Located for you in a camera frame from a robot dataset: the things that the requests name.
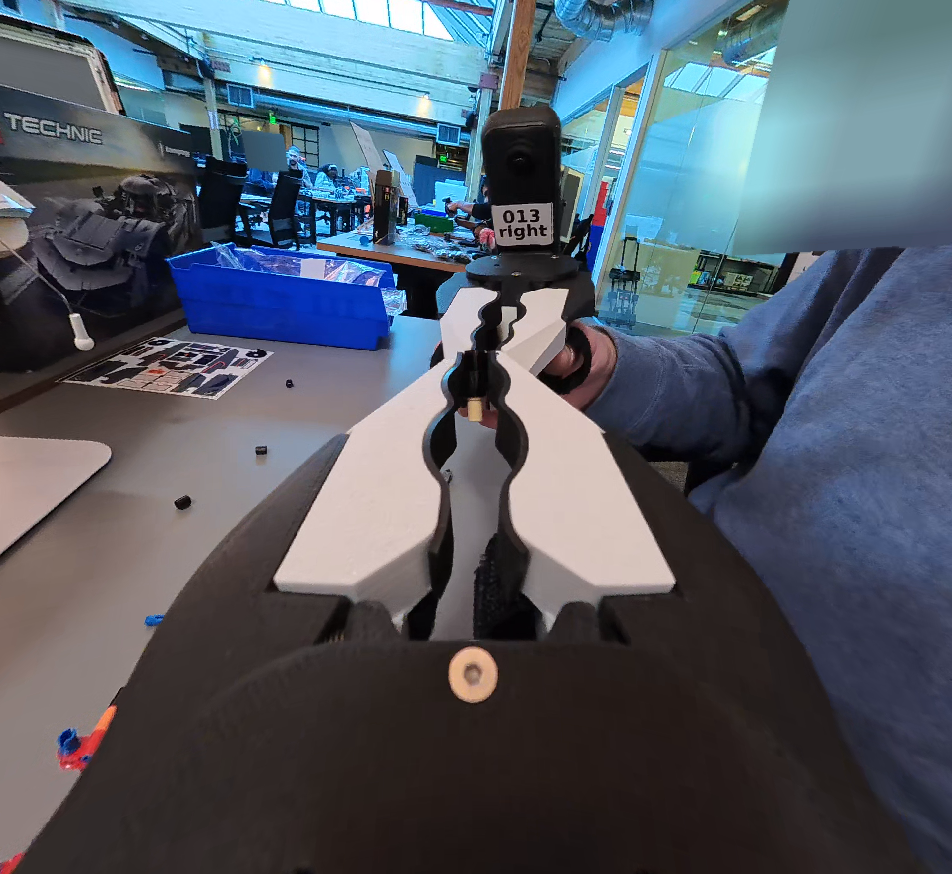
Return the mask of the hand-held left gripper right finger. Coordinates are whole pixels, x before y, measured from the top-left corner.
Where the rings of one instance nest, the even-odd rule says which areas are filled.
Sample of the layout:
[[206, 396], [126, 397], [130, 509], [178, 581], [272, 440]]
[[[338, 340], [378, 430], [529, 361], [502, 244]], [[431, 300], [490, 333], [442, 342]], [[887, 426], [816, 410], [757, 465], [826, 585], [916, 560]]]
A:
[[476, 571], [476, 638], [530, 638], [570, 604], [671, 594], [676, 579], [622, 470], [622, 449], [526, 369], [487, 357], [495, 445], [510, 466]]

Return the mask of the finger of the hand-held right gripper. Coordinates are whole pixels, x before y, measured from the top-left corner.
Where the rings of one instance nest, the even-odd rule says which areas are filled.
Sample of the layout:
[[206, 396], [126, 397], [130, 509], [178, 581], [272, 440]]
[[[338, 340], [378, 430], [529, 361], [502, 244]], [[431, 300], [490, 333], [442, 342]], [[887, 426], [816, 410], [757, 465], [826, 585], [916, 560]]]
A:
[[520, 368], [532, 376], [542, 374], [565, 346], [564, 310], [567, 290], [524, 292], [518, 304], [504, 305], [501, 294], [491, 299], [491, 330], [500, 326], [506, 335], [491, 352], [491, 375]]
[[501, 349], [499, 295], [486, 287], [465, 287], [456, 292], [440, 320], [442, 368], [454, 367], [459, 355], [469, 350]]

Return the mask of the black and tan lego pin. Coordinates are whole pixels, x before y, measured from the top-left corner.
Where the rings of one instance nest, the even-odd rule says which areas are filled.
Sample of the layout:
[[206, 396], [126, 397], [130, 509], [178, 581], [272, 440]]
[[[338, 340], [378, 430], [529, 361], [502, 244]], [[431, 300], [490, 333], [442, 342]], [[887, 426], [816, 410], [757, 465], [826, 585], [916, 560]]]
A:
[[488, 356], [483, 350], [471, 349], [461, 353], [456, 369], [458, 404], [466, 412], [468, 421], [481, 424], [485, 397], [488, 391]]

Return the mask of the person's right forearm blue sleeve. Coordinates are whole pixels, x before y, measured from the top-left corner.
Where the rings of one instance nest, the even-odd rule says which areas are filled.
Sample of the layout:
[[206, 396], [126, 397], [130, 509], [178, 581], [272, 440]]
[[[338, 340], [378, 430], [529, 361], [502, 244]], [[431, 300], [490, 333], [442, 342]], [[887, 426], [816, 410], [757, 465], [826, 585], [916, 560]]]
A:
[[617, 366], [586, 415], [638, 449], [686, 461], [740, 461], [766, 442], [807, 365], [901, 253], [824, 253], [800, 279], [718, 334], [608, 331]]

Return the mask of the multicoloured lego chassis assembly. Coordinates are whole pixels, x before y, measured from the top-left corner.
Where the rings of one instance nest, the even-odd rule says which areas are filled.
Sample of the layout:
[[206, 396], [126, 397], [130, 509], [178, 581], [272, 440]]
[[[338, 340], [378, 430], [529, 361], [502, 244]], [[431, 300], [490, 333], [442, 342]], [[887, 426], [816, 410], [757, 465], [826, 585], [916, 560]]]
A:
[[116, 710], [117, 704], [113, 701], [85, 735], [70, 727], [57, 736], [56, 759], [61, 770], [81, 772], [89, 765], [113, 722]]

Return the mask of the dark lego set box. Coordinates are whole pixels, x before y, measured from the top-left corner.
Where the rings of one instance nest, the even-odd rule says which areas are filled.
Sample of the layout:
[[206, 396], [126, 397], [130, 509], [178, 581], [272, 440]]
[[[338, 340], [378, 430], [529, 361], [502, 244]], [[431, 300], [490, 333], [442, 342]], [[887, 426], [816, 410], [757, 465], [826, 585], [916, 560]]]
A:
[[169, 260], [202, 246], [191, 135], [2, 87], [1, 370], [179, 311]]

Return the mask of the person's right hand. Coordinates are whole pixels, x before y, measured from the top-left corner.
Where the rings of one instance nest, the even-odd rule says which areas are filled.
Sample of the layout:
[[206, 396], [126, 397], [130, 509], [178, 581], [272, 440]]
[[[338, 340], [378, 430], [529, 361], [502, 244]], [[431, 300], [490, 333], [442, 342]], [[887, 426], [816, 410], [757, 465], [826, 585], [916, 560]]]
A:
[[565, 395], [565, 401], [579, 411], [587, 411], [610, 384], [617, 366], [618, 350], [615, 339], [601, 325], [576, 322], [572, 329], [585, 334], [590, 362], [586, 378]]

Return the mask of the black rolling cart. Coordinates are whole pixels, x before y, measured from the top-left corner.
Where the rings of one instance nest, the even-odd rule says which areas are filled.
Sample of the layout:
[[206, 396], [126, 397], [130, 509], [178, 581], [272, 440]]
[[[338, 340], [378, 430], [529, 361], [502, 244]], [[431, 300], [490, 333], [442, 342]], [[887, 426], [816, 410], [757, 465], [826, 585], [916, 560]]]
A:
[[622, 240], [621, 255], [609, 272], [610, 287], [603, 300], [602, 318], [609, 324], [631, 331], [636, 324], [640, 242], [636, 235]]

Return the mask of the wooden desk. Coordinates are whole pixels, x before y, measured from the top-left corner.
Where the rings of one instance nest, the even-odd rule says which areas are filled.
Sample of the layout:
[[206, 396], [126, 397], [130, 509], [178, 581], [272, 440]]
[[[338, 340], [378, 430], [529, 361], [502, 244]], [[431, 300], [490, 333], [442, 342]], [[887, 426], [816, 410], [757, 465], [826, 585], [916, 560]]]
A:
[[337, 256], [349, 257], [363, 261], [387, 262], [391, 265], [422, 268], [445, 273], [460, 273], [467, 267], [467, 262], [458, 262], [446, 256], [439, 256], [430, 249], [417, 249], [413, 244], [377, 243], [369, 233], [350, 231], [337, 233], [331, 236], [317, 236], [314, 238], [316, 249], [330, 252]]

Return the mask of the black upright box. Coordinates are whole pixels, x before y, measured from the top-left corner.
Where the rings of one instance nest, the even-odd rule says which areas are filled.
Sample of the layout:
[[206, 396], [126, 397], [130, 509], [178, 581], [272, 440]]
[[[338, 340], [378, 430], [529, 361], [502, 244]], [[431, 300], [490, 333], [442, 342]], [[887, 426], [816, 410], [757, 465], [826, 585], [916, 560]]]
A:
[[399, 173], [377, 170], [373, 179], [373, 243], [390, 246], [395, 242], [401, 195]]

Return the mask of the blue plastic bin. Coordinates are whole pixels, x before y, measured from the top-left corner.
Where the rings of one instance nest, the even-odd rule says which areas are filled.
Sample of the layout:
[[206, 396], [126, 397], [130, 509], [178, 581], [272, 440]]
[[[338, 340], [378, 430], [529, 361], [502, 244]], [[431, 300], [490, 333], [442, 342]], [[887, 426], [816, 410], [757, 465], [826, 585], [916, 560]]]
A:
[[[296, 258], [340, 258], [270, 247], [249, 249]], [[386, 285], [396, 287], [387, 264], [355, 261], [382, 267]], [[220, 267], [212, 246], [170, 257], [167, 263], [187, 324], [195, 333], [354, 350], [375, 350], [389, 334], [393, 317], [387, 315], [377, 288]]]

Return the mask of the black office chair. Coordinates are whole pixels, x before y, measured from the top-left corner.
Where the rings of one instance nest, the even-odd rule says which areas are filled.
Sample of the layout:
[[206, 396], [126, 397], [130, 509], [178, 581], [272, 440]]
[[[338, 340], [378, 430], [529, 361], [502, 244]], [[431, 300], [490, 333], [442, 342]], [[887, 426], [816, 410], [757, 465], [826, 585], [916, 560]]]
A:
[[206, 157], [197, 196], [201, 236], [206, 243], [251, 245], [248, 213], [241, 202], [247, 173], [244, 162]]
[[268, 177], [269, 172], [251, 168], [246, 179], [246, 194], [253, 196], [251, 207], [267, 219], [271, 245], [300, 248], [299, 221], [296, 206], [303, 184], [300, 169], [287, 169]]

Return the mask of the sticker sheet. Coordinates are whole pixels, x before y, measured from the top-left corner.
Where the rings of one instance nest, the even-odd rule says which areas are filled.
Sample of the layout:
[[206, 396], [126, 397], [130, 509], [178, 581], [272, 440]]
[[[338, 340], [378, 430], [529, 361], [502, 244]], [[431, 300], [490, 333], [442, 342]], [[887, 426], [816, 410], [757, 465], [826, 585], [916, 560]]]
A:
[[217, 400], [271, 355], [261, 348], [153, 337], [96, 360], [58, 382]]

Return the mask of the white desk stand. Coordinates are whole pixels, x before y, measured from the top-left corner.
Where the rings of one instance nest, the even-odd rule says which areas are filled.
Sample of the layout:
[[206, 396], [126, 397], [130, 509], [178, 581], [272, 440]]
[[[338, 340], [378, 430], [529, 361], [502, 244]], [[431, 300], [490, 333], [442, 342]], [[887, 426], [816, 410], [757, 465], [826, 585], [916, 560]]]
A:
[[112, 459], [86, 440], [1, 437], [1, 553], [29, 533]]

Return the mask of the white framed panel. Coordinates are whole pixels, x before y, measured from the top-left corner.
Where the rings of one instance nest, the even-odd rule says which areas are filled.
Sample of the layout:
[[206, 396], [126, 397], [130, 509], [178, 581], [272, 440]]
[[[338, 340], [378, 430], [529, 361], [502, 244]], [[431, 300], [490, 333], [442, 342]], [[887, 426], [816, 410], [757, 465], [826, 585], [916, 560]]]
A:
[[1, 85], [124, 116], [106, 56], [87, 39], [1, 16]]

